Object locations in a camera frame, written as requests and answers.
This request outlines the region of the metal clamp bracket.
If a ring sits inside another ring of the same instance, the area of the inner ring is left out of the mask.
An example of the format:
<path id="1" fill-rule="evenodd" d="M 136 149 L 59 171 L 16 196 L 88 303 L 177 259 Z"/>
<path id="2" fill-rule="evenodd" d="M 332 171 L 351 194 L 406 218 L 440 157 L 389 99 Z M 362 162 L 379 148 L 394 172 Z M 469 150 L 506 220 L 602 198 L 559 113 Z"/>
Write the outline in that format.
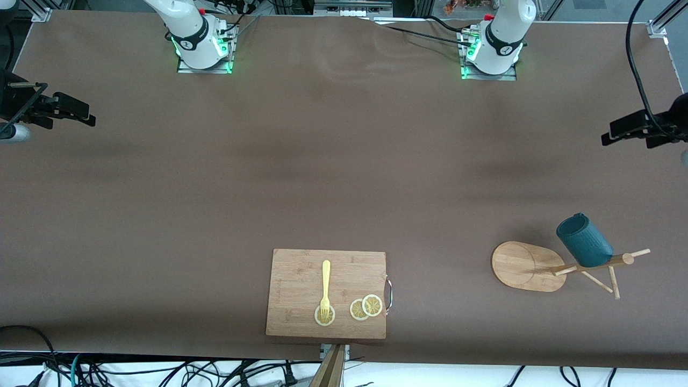
<path id="1" fill-rule="evenodd" d="M 329 353 L 329 351 L 334 347 L 335 345 L 327 345 L 326 343 L 323 343 L 320 345 L 320 351 L 319 351 L 319 358 L 320 360 L 324 360 Z M 341 345 L 341 348 L 345 351 L 344 355 L 344 360 L 345 362 L 349 362 L 350 360 L 350 346 L 349 345 Z"/>

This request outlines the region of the teal ribbed cup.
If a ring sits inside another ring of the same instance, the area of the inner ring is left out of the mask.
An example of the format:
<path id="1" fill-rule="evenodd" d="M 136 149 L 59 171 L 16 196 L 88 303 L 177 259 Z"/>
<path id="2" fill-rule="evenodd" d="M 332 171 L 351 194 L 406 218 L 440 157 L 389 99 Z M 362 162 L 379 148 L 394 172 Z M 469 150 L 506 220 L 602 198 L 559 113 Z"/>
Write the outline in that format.
<path id="1" fill-rule="evenodd" d="M 558 225 L 556 233 L 580 266 L 601 266 L 614 255 L 612 245 L 583 213 L 565 219 Z"/>

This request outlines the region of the yellow plastic fork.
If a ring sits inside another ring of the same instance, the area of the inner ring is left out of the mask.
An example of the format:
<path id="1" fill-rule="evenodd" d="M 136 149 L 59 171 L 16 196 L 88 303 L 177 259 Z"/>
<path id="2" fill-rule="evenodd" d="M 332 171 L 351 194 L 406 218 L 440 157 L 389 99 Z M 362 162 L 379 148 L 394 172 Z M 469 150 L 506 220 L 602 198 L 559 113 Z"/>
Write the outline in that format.
<path id="1" fill-rule="evenodd" d="M 329 279 L 330 279 L 331 262 L 324 260 L 322 262 L 322 298 L 319 304 L 319 319 L 322 323 L 327 323 L 330 316 L 330 301 L 329 301 Z"/>

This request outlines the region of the bamboo cutting board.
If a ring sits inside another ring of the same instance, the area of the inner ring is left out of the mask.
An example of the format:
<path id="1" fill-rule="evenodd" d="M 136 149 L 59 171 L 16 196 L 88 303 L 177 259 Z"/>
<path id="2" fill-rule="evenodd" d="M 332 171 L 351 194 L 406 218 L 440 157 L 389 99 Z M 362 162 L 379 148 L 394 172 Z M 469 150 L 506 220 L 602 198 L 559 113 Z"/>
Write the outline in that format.
<path id="1" fill-rule="evenodd" d="M 322 262 L 331 262 L 329 301 L 336 318 L 329 326 L 314 320 L 323 295 Z M 370 294 L 385 300 L 386 254 L 277 248 L 273 252 L 266 334 L 325 341 L 380 341 L 388 335 L 385 303 L 381 313 L 357 321 L 349 313 L 355 299 Z"/>

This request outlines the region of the orange red object pile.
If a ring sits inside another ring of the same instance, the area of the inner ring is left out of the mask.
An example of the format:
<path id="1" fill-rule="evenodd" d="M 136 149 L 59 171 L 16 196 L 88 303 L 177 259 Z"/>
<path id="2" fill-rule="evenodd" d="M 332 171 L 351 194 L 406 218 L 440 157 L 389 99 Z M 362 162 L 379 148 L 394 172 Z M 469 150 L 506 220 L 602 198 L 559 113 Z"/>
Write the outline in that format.
<path id="1" fill-rule="evenodd" d="M 476 10 L 483 7 L 484 2 L 490 3 L 491 0 L 447 0 L 444 5 L 445 15 L 452 15 L 454 12 Z"/>

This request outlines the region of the grey metal frame rail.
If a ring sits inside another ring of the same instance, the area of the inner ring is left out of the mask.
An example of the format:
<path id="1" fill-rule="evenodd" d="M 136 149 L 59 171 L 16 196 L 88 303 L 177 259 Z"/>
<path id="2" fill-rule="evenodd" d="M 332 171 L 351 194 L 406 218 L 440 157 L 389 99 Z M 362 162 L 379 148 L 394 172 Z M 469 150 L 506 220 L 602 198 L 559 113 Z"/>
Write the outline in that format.
<path id="1" fill-rule="evenodd" d="M 392 0 L 314 0 L 313 15 L 339 17 L 393 17 Z"/>

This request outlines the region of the wooden cup rack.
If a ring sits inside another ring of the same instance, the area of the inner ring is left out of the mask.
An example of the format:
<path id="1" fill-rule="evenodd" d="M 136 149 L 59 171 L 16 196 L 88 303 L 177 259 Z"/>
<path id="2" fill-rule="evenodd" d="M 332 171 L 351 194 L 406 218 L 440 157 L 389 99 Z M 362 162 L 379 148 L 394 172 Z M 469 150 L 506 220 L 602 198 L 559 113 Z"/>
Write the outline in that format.
<path id="1" fill-rule="evenodd" d="M 581 274 L 594 284 L 621 299 L 616 267 L 634 264 L 637 257 L 651 253 L 649 248 L 611 257 L 608 263 L 588 268 L 565 264 L 558 253 L 549 248 L 507 241 L 491 255 L 491 269 L 501 284 L 523 291 L 555 292 L 570 275 Z"/>

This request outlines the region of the wooden post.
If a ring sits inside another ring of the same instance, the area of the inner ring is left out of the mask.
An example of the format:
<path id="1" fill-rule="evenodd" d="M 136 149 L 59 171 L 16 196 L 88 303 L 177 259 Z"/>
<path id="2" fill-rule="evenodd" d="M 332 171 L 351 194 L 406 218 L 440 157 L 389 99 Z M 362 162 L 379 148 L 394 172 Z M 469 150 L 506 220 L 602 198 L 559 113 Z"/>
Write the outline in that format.
<path id="1" fill-rule="evenodd" d="M 342 373 L 346 365 L 344 355 L 345 351 L 341 345 L 335 345 L 320 363 L 308 387 L 341 387 Z"/>

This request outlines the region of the brown table cover sheet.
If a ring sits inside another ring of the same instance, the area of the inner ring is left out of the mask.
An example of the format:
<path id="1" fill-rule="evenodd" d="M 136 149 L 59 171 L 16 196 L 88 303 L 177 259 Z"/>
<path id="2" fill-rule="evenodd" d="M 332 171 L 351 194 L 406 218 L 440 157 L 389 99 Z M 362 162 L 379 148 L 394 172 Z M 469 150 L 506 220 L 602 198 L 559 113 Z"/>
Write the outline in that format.
<path id="1" fill-rule="evenodd" d="M 514 82 L 464 80 L 446 42 L 370 20 L 260 17 L 234 73 L 179 74 L 156 14 L 62 11 L 15 71 L 88 103 L 0 145 L 0 326 L 57 350 L 305 359 L 265 334 L 275 248 L 385 252 L 368 362 L 688 369 L 683 145 L 604 147 L 641 108 L 623 24 L 535 24 Z M 507 241 L 578 264 L 583 213 L 621 299 L 581 274 L 508 287 Z"/>

